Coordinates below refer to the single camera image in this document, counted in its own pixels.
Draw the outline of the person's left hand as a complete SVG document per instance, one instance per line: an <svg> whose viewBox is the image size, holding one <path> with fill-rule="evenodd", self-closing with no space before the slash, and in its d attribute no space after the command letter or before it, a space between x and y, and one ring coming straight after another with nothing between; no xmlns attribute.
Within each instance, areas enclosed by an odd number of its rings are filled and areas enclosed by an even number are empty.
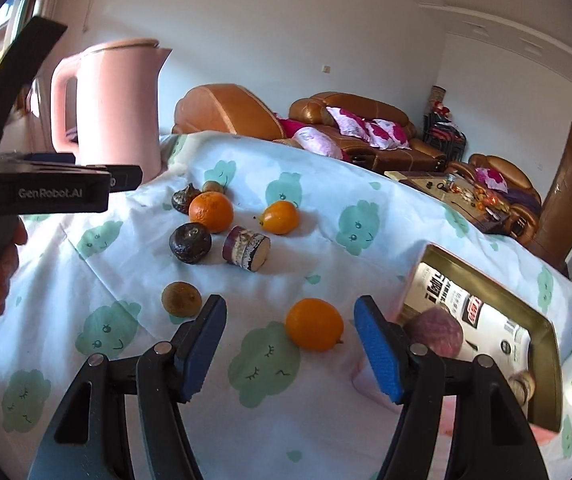
<svg viewBox="0 0 572 480"><path fill-rule="evenodd" d="M9 294L10 280L19 266L18 247L27 243L28 233L21 218L16 220L12 241L0 255L0 316L5 311L5 300Z"/></svg>

